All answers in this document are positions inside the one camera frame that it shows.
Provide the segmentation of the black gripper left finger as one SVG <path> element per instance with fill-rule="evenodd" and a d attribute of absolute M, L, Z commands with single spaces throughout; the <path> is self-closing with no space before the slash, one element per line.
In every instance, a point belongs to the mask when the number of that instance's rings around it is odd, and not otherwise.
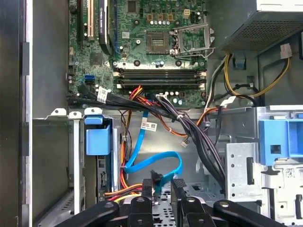
<path fill-rule="evenodd" d="M 58 227 L 152 227 L 152 179 L 143 180 L 141 196 L 129 204 L 101 201 L 58 224 Z"/>

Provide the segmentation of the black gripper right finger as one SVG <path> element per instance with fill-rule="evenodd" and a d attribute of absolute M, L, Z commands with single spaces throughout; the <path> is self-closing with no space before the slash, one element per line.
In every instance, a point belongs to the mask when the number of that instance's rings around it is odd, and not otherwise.
<path fill-rule="evenodd" d="M 182 179 L 171 181 L 171 206 L 177 227 L 283 227 L 284 225 L 229 200 L 212 207 L 187 196 Z"/>

